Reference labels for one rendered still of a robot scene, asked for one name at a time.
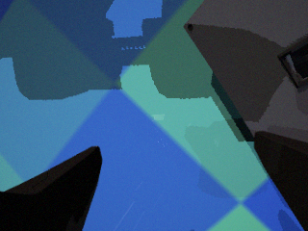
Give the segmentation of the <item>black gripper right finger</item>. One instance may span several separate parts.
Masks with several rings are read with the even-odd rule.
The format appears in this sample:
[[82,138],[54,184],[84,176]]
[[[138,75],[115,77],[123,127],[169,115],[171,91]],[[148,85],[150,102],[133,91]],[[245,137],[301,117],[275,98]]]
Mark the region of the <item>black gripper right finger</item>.
[[256,131],[253,146],[273,184],[308,231],[308,142]]

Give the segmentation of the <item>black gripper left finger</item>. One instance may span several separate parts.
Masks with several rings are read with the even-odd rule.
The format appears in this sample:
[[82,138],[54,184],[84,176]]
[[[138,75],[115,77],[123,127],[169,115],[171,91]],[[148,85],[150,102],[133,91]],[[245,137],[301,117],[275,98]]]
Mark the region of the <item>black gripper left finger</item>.
[[0,192],[0,231],[82,231],[102,166],[99,146]]

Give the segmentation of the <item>black square panel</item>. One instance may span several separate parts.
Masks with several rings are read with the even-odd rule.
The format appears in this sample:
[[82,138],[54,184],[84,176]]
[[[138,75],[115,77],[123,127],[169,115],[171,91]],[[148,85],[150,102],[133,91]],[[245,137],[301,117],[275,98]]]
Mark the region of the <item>black square panel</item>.
[[183,28],[253,136],[308,142],[308,0],[203,0]]

